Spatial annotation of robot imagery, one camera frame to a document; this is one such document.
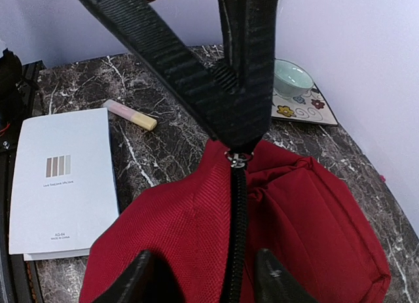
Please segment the red backpack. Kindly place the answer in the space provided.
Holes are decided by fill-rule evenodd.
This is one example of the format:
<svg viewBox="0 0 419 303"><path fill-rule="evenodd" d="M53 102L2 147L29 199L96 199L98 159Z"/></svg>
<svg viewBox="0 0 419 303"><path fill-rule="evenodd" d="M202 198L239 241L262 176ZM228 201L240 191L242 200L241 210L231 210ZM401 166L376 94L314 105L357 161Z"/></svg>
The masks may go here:
<svg viewBox="0 0 419 303"><path fill-rule="evenodd" d="M79 0L208 133L197 170L143 191L93 244L79 300L93 302L144 250L141 302L256 302L269 249L318 302L382 302L391 273L348 187L263 139L278 0L218 0L224 57L205 67L149 0Z"/></svg>

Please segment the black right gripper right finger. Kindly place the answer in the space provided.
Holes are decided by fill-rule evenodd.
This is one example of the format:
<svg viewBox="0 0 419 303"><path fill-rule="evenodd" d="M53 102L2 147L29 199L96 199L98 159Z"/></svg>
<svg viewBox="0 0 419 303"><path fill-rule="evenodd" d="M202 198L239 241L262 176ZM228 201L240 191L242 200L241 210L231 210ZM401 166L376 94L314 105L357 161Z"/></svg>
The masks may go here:
<svg viewBox="0 0 419 303"><path fill-rule="evenodd" d="M255 301L262 303L317 303L269 249L255 259Z"/></svg>

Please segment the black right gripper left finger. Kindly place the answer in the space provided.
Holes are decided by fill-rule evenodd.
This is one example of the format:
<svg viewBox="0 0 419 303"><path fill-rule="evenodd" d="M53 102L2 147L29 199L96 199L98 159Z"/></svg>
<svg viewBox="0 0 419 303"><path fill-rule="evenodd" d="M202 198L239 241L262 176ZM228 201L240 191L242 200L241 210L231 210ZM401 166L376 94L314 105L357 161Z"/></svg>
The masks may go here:
<svg viewBox="0 0 419 303"><path fill-rule="evenodd" d="M155 256L148 250L142 251L93 303L141 302L154 270Z"/></svg>

